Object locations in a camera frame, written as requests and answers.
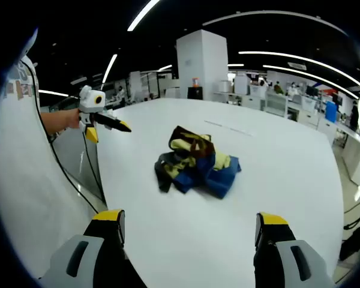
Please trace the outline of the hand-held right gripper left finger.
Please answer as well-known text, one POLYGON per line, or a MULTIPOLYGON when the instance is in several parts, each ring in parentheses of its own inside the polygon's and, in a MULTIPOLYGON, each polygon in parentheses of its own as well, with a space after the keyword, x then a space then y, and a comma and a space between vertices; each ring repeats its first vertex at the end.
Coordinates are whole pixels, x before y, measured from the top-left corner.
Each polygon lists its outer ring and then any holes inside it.
POLYGON ((124 250, 125 211, 96 214, 51 257, 41 287, 145 287, 124 250))

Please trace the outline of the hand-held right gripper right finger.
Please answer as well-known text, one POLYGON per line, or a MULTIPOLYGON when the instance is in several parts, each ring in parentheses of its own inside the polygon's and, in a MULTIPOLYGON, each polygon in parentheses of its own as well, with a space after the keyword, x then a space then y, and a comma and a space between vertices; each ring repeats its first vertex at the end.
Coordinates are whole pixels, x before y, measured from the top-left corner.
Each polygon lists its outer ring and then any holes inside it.
POLYGON ((326 263, 307 242, 297 240, 281 216, 256 215, 256 287, 334 287, 326 263))

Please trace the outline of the person's left hand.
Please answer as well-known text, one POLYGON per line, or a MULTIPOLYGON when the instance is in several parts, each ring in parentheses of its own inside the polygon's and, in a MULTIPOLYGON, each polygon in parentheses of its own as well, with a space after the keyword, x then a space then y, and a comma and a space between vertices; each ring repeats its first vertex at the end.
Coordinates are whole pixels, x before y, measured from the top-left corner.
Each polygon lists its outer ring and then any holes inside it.
POLYGON ((70 109, 64 110, 65 113, 65 125, 67 128, 78 129, 79 128, 79 110, 70 109))

